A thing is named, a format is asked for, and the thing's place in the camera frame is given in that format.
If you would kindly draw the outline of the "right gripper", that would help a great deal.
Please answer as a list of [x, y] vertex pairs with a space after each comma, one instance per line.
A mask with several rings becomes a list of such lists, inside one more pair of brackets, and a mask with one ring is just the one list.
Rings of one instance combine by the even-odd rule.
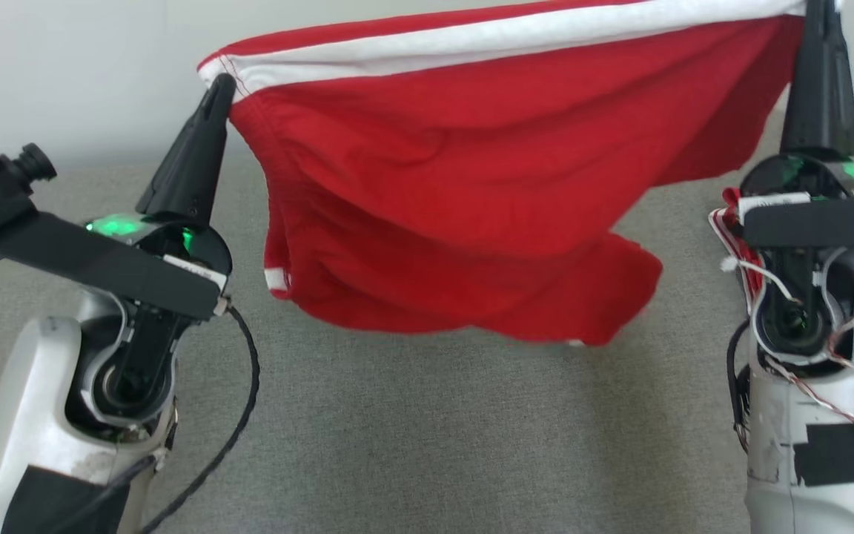
[[[850, 52], [837, 1], [809, 1], [780, 143], [783, 154], [854, 156]], [[807, 364], [821, 358], [854, 314], [854, 267], [828, 280], [854, 250], [854, 159], [772, 156], [740, 185], [744, 242], [769, 271], [752, 312], [766, 354]]]

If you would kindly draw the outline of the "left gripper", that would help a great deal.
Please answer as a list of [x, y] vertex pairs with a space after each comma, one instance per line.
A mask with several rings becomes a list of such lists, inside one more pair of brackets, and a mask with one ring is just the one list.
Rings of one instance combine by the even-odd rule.
[[143, 426], [172, 406], [181, 338], [228, 310], [233, 263], [208, 224], [235, 93], [232, 75], [216, 76], [136, 204], [142, 215], [78, 225], [31, 211], [0, 226], [0, 260], [82, 287], [78, 317], [28, 322], [2, 383], [51, 386], [45, 406], [81, 428]]

